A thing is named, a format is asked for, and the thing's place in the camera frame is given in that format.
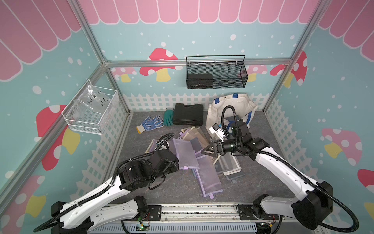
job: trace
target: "purple mesh pouch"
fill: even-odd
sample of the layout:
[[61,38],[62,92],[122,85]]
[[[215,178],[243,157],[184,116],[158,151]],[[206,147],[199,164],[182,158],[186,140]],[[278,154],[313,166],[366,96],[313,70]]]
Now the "purple mesh pouch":
[[213,161],[210,156],[201,154],[201,151],[196,154],[196,159],[200,168],[194,169],[194,171],[196,173],[196,178],[200,183],[203,196],[209,196],[213,199],[213,194],[223,191]]
[[199,163],[197,162],[191,142],[175,138],[173,142],[177,152],[177,158],[179,159],[179,169],[199,169]]

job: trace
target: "blue dotted glove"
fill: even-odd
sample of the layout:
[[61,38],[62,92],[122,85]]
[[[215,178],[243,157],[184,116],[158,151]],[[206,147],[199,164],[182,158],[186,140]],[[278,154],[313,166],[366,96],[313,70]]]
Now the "blue dotted glove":
[[137,126],[138,133],[142,133],[144,131],[152,131],[155,130],[156,128],[161,128],[163,127],[163,119],[158,115],[154,118],[151,116],[148,116],[141,125]]
[[173,109],[167,109],[164,113],[164,125],[165,126],[171,126],[173,125]]

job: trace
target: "white picket fence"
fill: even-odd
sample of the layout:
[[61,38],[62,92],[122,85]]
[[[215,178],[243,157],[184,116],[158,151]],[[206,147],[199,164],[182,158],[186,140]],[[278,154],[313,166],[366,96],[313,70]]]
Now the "white picket fence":
[[318,181],[318,169],[313,168],[310,164],[312,159],[305,156],[306,148],[301,147],[301,140],[296,138],[297,132],[292,131],[292,124],[288,124],[288,117],[285,117],[285,112],[281,110],[282,105],[278,105],[278,102],[277,99],[272,102],[267,115],[285,159],[301,172]]
[[[140,94],[138,96],[134,96],[131,94],[129,97],[125,94],[123,95],[128,108],[134,111],[165,110],[167,107],[174,107],[176,103],[183,103],[185,105],[203,104],[204,109],[208,110],[209,104],[211,104],[217,97],[222,96],[224,96],[223,93],[221,95],[217,95],[215,93],[212,96],[210,96],[209,93],[207,93],[205,96],[202,94],[191,94],[190,96],[187,96],[187,94],[176,94],[175,96],[171,94],[168,96],[165,96],[164,94],[161,94],[160,96],[157,96],[156,94],[153,96],[148,94],[145,96]],[[249,95],[249,98],[258,105],[258,110],[262,110],[269,99],[269,94],[266,94],[265,96],[262,94],[257,96],[255,96],[255,94],[251,94]]]
[[109,165],[110,158],[114,152],[114,146],[119,138],[125,119],[125,108],[119,103],[109,123],[104,128],[104,132],[100,136],[100,141],[96,142],[96,150],[92,150],[92,159],[87,160],[87,169],[82,170],[82,180],[76,182],[78,189],[75,194],[70,195],[72,201],[102,184],[104,172]]

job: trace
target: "black cable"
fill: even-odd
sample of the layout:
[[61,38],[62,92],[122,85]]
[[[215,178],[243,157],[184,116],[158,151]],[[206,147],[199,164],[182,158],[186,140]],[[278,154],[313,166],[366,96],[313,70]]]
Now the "black cable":
[[113,185],[114,185],[114,181],[116,180],[116,177],[118,176],[118,171],[119,169],[126,163],[130,162],[130,161],[134,161],[134,160],[137,160],[139,158],[145,158],[145,157],[148,157],[148,156],[151,156],[153,155],[157,150],[159,150],[162,145],[167,141],[169,140],[170,138],[172,138],[174,136],[174,133],[168,133],[168,134],[165,134],[163,135],[160,139],[159,139],[159,142],[160,144],[157,145],[156,149],[152,152],[149,152],[147,154],[142,154],[142,155],[139,155],[139,156],[136,156],[136,157],[133,157],[133,158],[130,158],[128,160],[125,160],[125,161],[122,161],[120,162],[114,172],[113,172],[113,176],[112,176],[112,179],[110,180],[110,183],[108,184],[108,186],[106,186],[103,190],[101,190],[100,192],[92,195],[91,197],[88,197],[80,202],[78,202],[77,204],[74,204],[72,205],[71,207],[67,208],[66,210],[64,210],[63,212],[57,214],[56,216],[54,216],[52,219],[46,221],[45,223],[43,223],[42,225],[38,226],[37,228],[34,229],[34,232],[37,233],[41,230],[44,230],[44,229],[47,229],[47,228],[50,228],[50,224],[53,223],[54,221],[56,221],[57,219],[61,218],[62,216],[64,216],[65,214],[69,213],[70,211],[74,210],[75,208],[77,208],[78,206],[81,206],[83,205],[84,203],[86,202],[89,202],[91,201],[92,199],[95,199],[101,195],[103,195],[106,191],[108,191]]
[[279,216],[278,226],[277,226],[277,228],[274,230],[274,232],[272,232],[271,234],[276,234],[276,233],[279,231],[279,228],[281,227],[281,224],[282,224],[282,219],[283,219],[283,215],[280,215],[280,216]]
[[320,226],[322,226],[324,228],[327,228],[327,229],[330,229],[330,230],[333,230],[333,231],[336,231],[336,232],[341,232],[341,233],[351,233],[351,232],[357,231],[357,229],[359,228],[359,221],[358,221],[356,215],[346,205],[344,205],[341,201],[336,199],[334,196],[331,196],[324,189],[322,189],[321,187],[319,187],[318,185],[314,184],[309,179],[307,179],[299,170],[297,170],[295,167],[293,167],[289,162],[287,162],[286,160],[284,160],[280,156],[275,156],[274,154],[266,152],[266,151],[252,151],[248,154],[248,156],[252,155],[252,154],[266,154],[266,155],[271,156],[271,157],[275,158],[276,160],[280,161],[281,163],[283,163],[284,165],[289,167],[296,175],[298,175],[301,179],[303,179],[307,184],[309,184],[313,188],[317,189],[319,192],[324,194],[327,198],[331,199],[333,202],[335,202],[341,208],[343,208],[343,210],[345,210],[349,214],[349,216],[352,218],[352,221],[353,221],[352,226],[349,227],[349,228],[338,228],[338,227],[330,226],[330,225],[324,224],[324,223],[321,223]]
[[125,223],[123,222],[123,220],[121,220],[121,224],[122,224],[122,229],[125,231],[126,234],[131,234],[125,227]]

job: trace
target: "plastic bag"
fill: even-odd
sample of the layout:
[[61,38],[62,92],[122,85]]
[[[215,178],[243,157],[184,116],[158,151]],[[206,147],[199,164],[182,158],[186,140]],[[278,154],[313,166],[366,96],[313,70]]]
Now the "plastic bag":
[[88,83],[83,94],[80,95],[77,100],[74,100],[74,103],[76,102],[84,103],[94,112],[102,115],[109,105],[110,98],[108,98],[101,89]]

